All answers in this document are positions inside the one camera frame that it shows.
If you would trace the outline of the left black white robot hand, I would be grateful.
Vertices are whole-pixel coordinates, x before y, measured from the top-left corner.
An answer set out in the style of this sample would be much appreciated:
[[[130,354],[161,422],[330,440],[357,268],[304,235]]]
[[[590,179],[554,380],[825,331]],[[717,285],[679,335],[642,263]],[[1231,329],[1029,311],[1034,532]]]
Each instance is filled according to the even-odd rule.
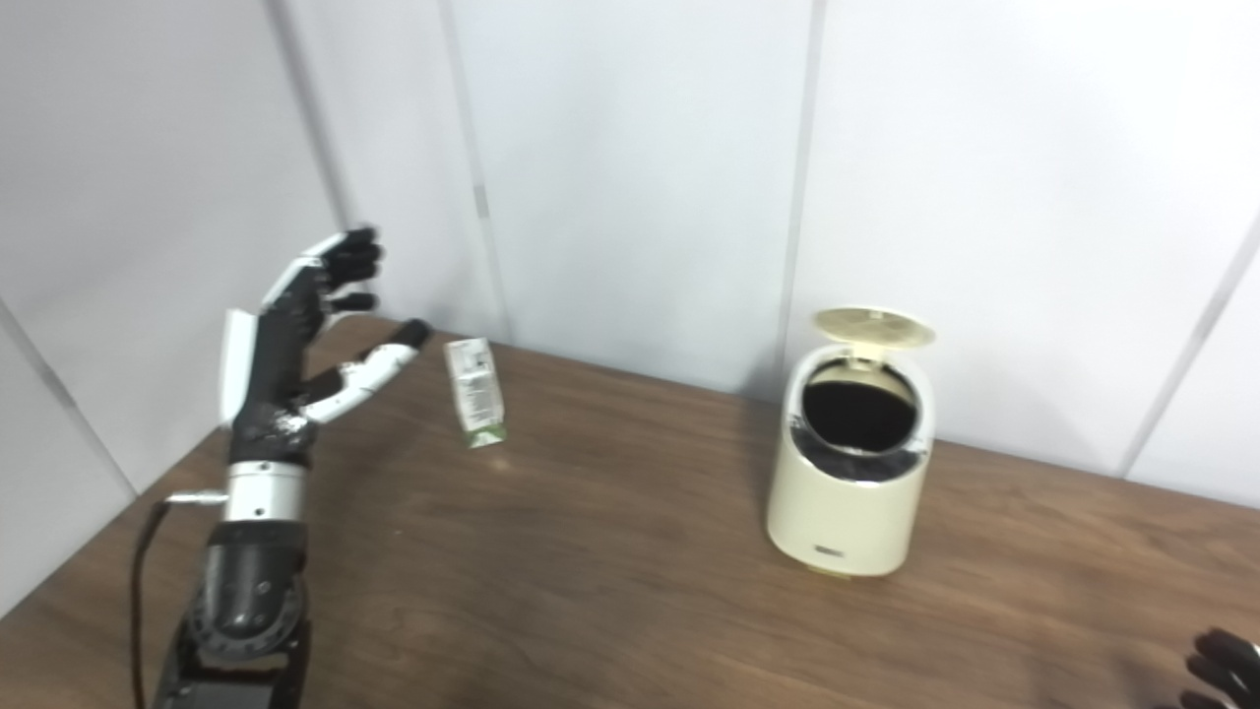
[[[289,261],[256,314],[229,310],[220,358],[229,463],[307,467],[321,427],[373,398],[422,351],[432,329],[411,319],[357,358],[306,375],[309,350],[335,315],[375,309],[374,295],[346,287],[373,280],[383,256],[372,225],[335,233]]]

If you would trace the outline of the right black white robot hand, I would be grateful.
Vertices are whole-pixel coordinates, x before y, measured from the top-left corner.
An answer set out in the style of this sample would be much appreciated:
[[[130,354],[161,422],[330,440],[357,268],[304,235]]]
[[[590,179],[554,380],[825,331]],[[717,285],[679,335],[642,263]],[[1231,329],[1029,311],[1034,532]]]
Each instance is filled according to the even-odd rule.
[[[1217,696],[1184,690],[1181,708],[1259,708],[1256,644],[1223,628],[1210,628],[1198,633],[1193,647],[1194,652],[1184,659],[1184,669],[1210,685]]]

